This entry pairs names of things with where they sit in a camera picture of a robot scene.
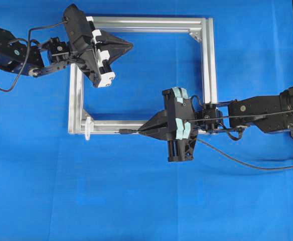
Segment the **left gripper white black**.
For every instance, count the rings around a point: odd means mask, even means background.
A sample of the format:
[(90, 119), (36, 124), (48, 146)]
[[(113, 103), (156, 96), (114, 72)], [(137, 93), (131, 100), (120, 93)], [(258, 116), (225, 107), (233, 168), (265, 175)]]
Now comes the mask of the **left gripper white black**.
[(78, 53), (78, 58), (82, 59), (84, 63), (80, 67), (82, 72), (87, 75), (92, 84), (96, 88), (108, 87), (115, 78), (115, 73), (111, 70), (111, 63), (116, 59), (126, 54), (133, 48), (133, 44), (121, 39), (107, 31), (96, 29), (93, 23), (93, 17), (87, 19), (93, 38), (91, 39), (91, 46), (83, 53)]

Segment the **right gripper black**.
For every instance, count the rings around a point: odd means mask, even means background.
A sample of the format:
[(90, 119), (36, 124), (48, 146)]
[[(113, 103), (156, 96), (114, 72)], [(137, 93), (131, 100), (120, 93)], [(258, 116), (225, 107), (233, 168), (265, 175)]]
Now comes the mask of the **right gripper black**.
[(168, 142), (168, 161), (193, 160), (198, 135), (195, 111), (189, 97), (184, 103), (176, 101), (172, 88), (163, 91), (165, 110), (157, 112), (139, 129), (140, 135)]

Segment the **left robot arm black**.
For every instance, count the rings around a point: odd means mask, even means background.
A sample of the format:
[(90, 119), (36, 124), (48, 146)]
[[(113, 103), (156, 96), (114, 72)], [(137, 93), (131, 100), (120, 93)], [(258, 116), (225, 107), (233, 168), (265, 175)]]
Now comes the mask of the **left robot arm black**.
[(108, 87), (115, 78), (111, 64), (133, 48), (133, 44), (95, 28), (94, 18), (87, 17), (93, 39), (79, 53), (70, 42), (50, 38), (45, 43), (16, 38), (0, 28), (0, 70), (13, 74), (40, 77), (75, 64), (93, 86)]

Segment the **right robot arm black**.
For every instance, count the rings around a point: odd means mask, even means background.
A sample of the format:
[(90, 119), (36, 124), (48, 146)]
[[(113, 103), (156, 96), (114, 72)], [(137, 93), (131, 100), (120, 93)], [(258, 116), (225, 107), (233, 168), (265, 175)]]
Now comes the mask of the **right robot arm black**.
[(203, 103), (195, 110), (183, 88), (162, 92), (164, 110), (142, 125), (140, 135), (166, 141), (170, 162), (190, 161), (199, 131), (226, 133), (238, 141), (254, 125), (263, 133), (289, 132), (293, 138), (293, 87), (279, 95), (256, 96), (222, 103)]

